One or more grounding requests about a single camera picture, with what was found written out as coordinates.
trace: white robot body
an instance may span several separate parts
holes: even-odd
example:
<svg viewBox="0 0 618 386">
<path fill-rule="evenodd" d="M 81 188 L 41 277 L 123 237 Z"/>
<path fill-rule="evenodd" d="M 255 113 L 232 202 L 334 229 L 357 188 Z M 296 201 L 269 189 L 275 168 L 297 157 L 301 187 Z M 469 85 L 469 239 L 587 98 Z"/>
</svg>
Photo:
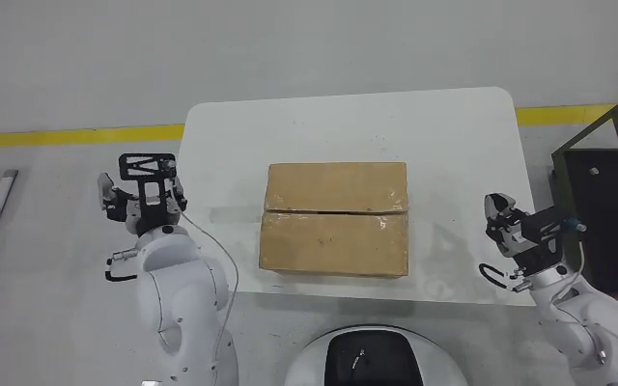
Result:
<svg viewBox="0 0 618 386">
<path fill-rule="evenodd" d="M 223 269 L 200 254 L 185 229 L 165 227 L 165 232 L 154 229 L 137 242 L 142 267 L 137 296 L 144 323 L 159 334 L 170 382 L 238 385 L 234 341 L 221 331 L 217 317 L 229 298 Z"/>
</svg>

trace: wire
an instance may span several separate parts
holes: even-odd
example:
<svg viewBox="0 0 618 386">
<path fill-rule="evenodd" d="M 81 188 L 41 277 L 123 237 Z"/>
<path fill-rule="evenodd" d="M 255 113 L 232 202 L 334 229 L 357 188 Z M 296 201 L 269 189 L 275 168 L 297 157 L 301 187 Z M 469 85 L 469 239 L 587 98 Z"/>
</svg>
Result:
<svg viewBox="0 0 618 386">
<path fill-rule="evenodd" d="M 579 278 L 579 276 L 581 275 L 581 272 L 583 271 L 583 266 L 586 263 L 585 254 L 583 253 L 583 243 L 581 241 L 579 242 L 579 255 L 581 256 L 581 263 L 579 264 L 579 270 L 577 271 L 576 275 L 573 277 L 573 279 L 571 279 L 569 283 L 567 283 L 562 289 L 560 289 L 560 291 L 558 291 L 551 297 L 549 303 L 553 304 L 554 301 L 563 297 L 567 293 L 567 291 L 571 289 L 577 278 Z"/>
<path fill-rule="evenodd" d="M 174 194 L 174 187 L 175 187 L 174 184 L 172 184 L 172 188 L 170 189 L 170 191 L 172 192 L 172 198 L 174 199 L 174 202 L 176 202 L 176 195 Z M 228 305 L 228 311 L 225 314 L 225 319 L 223 320 L 223 324 L 221 325 L 221 329 L 219 330 L 219 334 L 217 335 L 216 341 L 215 341 L 215 344 L 214 344 L 214 361 L 216 362 L 216 361 L 218 361 L 219 344 L 221 343 L 221 338 L 223 337 L 223 332 L 225 331 L 225 326 L 227 325 L 228 319 L 230 318 L 230 313 L 232 312 L 232 306 L 234 305 L 234 300 L 236 299 L 236 294 L 237 294 L 237 291 L 239 290 L 239 278 L 240 278 L 240 276 L 239 276 L 239 266 L 234 261 L 234 258 L 232 258 L 232 255 L 230 255 L 228 250 L 225 249 L 223 244 L 221 244 L 221 242 L 219 240 L 217 240 L 216 237 L 214 237 L 212 234 L 209 234 L 207 231 L 204 231 L 202 229 L 202 227 L 200 227 L 199 225 L 195 224 L 193 222 L 193 220 L 188 218 L 188 216 L 186 214 L 184 214 L 182 211 L 180 211 L 180 214 L 195 229 L 200 231 L 202 234 L 207 235 L 212 241 L 214 241 L 216 243 L 216 245 L 219 246 L 219 248 L 221 248 L 221 250 L 225 253 L 225 255 L 228 257 L 230 262 L 232 262 L 232 265 L 234 266 L 234 270 L 235 270 L 235 273 L 236 273 L 236 283 L 234 284 L 234 290 L 232 291 L 232 297 L 230 298 L 230 304 Z"/>
</svg>

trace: gray floor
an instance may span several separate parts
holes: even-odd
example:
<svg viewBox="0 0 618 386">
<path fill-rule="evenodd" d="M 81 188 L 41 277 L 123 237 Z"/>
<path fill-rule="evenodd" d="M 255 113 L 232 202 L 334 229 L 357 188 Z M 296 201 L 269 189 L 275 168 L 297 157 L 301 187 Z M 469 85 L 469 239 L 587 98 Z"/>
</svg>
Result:
<svg viewBox="0 0 618 386">
<path fill-rule="evenodd" d="M 8 0 L 0 132 L 184 122 L 200 102 L 500 86 L 618 99 L 615 0 Z"/>
<path fill-rule="evenodd" d="M 551 202 L 548 155 L 575 131 L 520 131 L 537 208 Z M 608 138 L 593 142 L 607 144 Z M 134 239 L 99 211 L 96 177 L 101 171 L 117 175 L 123 152 L 175 152 L 178 146 L 169 141 L 0 151 L 0 168 L 20 170 L 0 216 L 0 384 L 135 385 L 163 376 L 156 341 L 135 313 L 134 285 L 103 280 L 106 257 Z M 312 338 L 370 322 L 401 325 L 436 341 L 471 385 L 572 384 L 533 308 L 250 293 L 239 295 L 230 321 L 241 384 L 281 384 L 291 358 Z"/>
</svg>

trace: black frame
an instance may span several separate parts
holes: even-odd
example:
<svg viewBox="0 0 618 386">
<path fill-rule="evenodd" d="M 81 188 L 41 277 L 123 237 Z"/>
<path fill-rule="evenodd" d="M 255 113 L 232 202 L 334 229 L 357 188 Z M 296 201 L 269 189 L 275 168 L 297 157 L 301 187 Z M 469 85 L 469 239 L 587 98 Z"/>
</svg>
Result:
<svg viewBox="0 0 618 386">
<path fill-rule="evenodd" d="M 618 136 L 618 105 L 615 105 L 551 154 L 551 160 L 553 161 L 553 182 L 555 187 L 555 189 L 552 189 L 553 192 L 555 192 L 552 194 L 554 203 L 557 207 L 566 211 L 574 218 L 577 218 L 576 204 L 564 154 L 609 120 L 613 120 L 614 130 Z M 579 267 L 581 264 L 581 256 L 579 255 L 577 234 L 565 235 L 564 250 L 569 265 L 571 267 Z M 589 265 L 584 266 L 583 275 L 587 279 L 591 279 Z"/>
</svg>

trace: white table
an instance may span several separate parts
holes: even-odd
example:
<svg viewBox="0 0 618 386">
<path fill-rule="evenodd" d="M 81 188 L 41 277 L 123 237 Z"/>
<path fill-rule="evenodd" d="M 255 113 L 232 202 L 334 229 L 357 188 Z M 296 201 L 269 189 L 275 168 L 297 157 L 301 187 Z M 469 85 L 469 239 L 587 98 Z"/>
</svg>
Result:
<svg viewBox="0 0 618 386">
<path fill-rule="evenodd" d="M 268 165 L 405 161 L 409 275 L 400 279 L 282 275 L 258 268 Z M 235 257 L 239 290 L 339 297 L 531 305 L 478 273 L 512 270 L 485 236 L 483 198 L 505 192 L 532 211 L 511 97 L 498 88 L 204 103 L 188 114 L 179 175 L 187 215 Z M 202 234 L 184 224 L 207 254 Z"/>
</svg>

